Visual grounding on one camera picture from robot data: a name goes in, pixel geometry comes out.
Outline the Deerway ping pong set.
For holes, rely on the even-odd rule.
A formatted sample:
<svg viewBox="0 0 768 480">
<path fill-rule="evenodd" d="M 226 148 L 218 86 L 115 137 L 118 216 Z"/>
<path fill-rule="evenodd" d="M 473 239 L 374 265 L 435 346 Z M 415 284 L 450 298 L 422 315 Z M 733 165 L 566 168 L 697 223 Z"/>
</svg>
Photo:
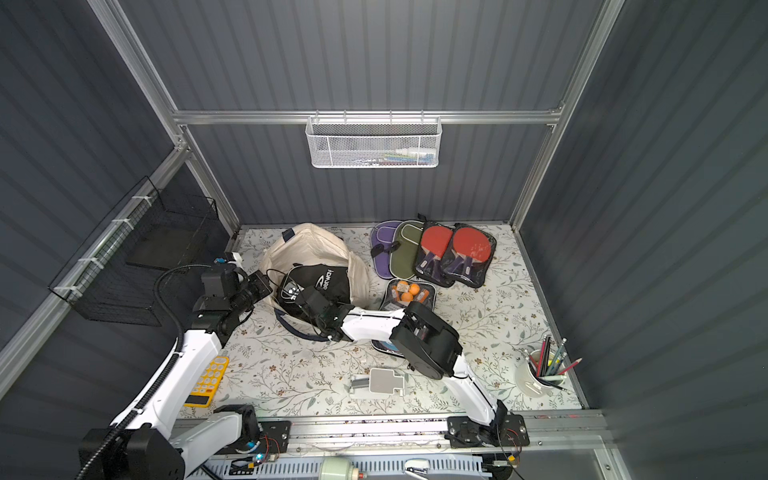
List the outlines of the Deerway ping pong set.
<svg viewBox="0 0 768 480">
<path fill-rule="evenodd" d="M 436 298 L 436 287 L 430 283 L 392 279 L 387 284 L 378 309 L 393 311 L 404 309 L 412 303 L 418 303 L 433 310 Z"/>
</svg>

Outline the beige canvas tote bag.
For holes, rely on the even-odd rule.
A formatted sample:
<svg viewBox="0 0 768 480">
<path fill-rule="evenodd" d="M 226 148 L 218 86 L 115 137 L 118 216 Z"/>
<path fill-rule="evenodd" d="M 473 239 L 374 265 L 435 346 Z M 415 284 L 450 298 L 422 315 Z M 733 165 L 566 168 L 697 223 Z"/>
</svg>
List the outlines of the beige canvas tote bag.
<svg viewBox="0 0 768 480">
<path fill-rule="evenodd" d="M 341 340 L 342 316 L 336 308 L 370 303 L 367 265 L 341 238 L 312 223 L 281 232 L 259 271 L 274 288 L 266 303 L 278 322 L 305 340 Z"/>
</svg>

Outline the purple paddle case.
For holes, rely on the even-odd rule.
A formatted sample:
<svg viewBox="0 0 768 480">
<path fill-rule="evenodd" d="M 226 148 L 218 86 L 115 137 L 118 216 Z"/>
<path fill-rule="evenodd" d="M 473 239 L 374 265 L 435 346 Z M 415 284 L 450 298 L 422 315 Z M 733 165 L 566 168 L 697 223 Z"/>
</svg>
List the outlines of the purple paddle case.
<svg viewBox="0 0 768 480">
<path fill-rule="evenodd" d="M 375 273 L 384 280 L 404 279 L 401 260 L 405 241 L 401 238 L 400 220 L 376 224 L 370 233 L 369 253 Z"/>
</svg>

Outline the olive green paddle case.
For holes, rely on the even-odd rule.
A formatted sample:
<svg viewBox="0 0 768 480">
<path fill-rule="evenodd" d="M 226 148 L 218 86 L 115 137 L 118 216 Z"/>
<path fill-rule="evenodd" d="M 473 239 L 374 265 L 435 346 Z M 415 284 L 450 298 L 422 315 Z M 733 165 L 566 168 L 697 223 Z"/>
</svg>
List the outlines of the olive green paddle case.
<svg viewBox="0 0 768 480">
<path fill-rule="evenodd" d="M 406 220 L 395 229 L 394 241 L 398 247 L 390 253 L 389 260 L 390 271 L 395 278 L 409 280 L 415 276 L 414 265 L 420 251 L 423 228 L 423 221 Z"/>
</svg>

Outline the black paddle case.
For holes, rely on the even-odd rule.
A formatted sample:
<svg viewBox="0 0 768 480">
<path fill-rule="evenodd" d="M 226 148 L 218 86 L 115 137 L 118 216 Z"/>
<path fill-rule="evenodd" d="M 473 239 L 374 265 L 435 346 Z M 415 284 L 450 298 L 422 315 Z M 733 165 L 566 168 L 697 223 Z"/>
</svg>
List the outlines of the black paddle case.
<svg viewBox="0 0 768 480">
<path fill-rule="evenodd" d="M 419 247 L 414 260 L 415 276 L 434 285 L 449 288 L 455 280 L 449 277 L 441 265 L 448 251 L 454 230 L 439 222 L 426 219 L 423 224 Z"/>
</svg>

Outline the red ping pong paddle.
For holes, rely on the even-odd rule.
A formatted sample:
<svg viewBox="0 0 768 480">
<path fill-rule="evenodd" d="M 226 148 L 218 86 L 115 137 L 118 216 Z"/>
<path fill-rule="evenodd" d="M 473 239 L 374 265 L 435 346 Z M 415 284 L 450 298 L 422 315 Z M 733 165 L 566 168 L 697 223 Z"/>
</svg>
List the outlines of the red ping pong paddle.
<svg viewBox="0 0 768 480">
<path fill-rule="evenodd" d="M 417 268 L 425 271 L 430 265 L 435 266 L 448 249 L 452 236 L 453 230 L 442 225 L 427 228 L 421 238 L 421 249 L 425 256 L 417 264 Z"/>
</svg>

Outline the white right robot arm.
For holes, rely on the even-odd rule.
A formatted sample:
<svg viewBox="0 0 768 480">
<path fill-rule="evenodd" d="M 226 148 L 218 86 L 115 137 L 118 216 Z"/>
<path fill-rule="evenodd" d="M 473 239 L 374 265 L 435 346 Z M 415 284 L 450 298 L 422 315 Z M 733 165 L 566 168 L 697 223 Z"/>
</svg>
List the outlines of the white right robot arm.
<svg viewBox="0 0 768 480">
<path fill-rule="evenodd" d="M 470 421 L 495 432 L 506 419 L 508 409 L 473 372 L 458 331 L 427 306 L 412 302 L 398 310 L 366 310 L 332 302 L 309 286 L 289 286 L 278 298 L 308 317 L 322 333 L 317 341 L 389 343 L 418 373 L 444 381 Z"/>
</svg>

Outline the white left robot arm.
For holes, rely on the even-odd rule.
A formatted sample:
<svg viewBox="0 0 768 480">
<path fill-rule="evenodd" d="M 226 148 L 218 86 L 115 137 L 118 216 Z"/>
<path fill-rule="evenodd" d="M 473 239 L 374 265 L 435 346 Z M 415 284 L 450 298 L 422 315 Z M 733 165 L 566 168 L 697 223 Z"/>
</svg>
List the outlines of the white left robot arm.
<svg viewBox="0 0 768 480">
<path fill-rule="evenodd" d="M 249 405 L 224 407 L 175 436 L 181 408 L 211 361 L 219 355 L 242 315 L 269 297 L 272 288 L 260 271 L 248 274 L 233 262 L 203 265 L 204 294 L 172 350 L 136 398 L 107 428 L 90 430 L 79 447 L 79 479 L 184 479 L 221 449 L 256 451 L 262 437 Z"/>
</svg>

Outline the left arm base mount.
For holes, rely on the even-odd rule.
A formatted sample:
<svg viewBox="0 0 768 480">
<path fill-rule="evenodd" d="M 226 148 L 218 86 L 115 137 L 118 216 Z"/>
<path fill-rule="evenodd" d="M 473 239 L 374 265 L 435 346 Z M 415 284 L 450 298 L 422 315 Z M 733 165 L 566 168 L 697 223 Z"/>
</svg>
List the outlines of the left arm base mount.
<svg viewBox="0 0 768 480">
<path fill-rule="evenodd" d="M 259 437 L 250 440 L 239 439 L 225 446 L 216 455 L 279 455 L 287 452 L 292 423 L 290 421 L 260 421 Z"/>
</svg>

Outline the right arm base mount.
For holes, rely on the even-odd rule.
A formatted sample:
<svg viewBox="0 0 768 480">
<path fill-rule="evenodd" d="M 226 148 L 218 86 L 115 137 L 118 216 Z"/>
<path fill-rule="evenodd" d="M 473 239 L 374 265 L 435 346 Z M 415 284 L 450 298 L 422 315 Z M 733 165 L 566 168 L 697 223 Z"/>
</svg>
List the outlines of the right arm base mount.
<svg viewBox="0 0 768 480">
<path fill-rule="evenodd" d="M 507 414 L 499 426 L 480 425 L 467 416 L 449 417 L 444 438 L 452 448 L 522 449 L 530 445 L 524 418 L 517 414 Z"/>
</svg>

